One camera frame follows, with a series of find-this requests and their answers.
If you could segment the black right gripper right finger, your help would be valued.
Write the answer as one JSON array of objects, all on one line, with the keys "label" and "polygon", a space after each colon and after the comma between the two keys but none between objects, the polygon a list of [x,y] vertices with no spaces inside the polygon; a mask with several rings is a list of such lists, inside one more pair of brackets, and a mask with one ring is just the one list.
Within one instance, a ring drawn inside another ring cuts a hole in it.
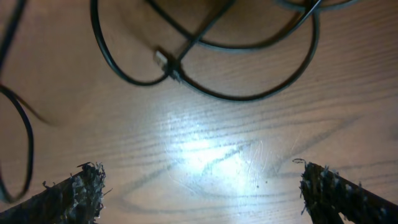
[{"label": "black right gripper right finger", "polygon": [[300,196],[313,223],[397,223],[397,205],[342,178],[338,172],[304,159]]}]

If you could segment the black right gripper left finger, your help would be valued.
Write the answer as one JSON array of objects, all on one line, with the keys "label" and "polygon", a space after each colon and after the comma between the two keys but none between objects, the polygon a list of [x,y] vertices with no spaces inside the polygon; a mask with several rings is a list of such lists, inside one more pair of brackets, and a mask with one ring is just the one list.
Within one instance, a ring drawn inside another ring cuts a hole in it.
[{"label": "black right gripper left finger", "polygon": [[79,165],[81,171],[48,186],[30,199],[1,212],[1,224],[92,224],[100,217],[106,173],[101,163]]}]

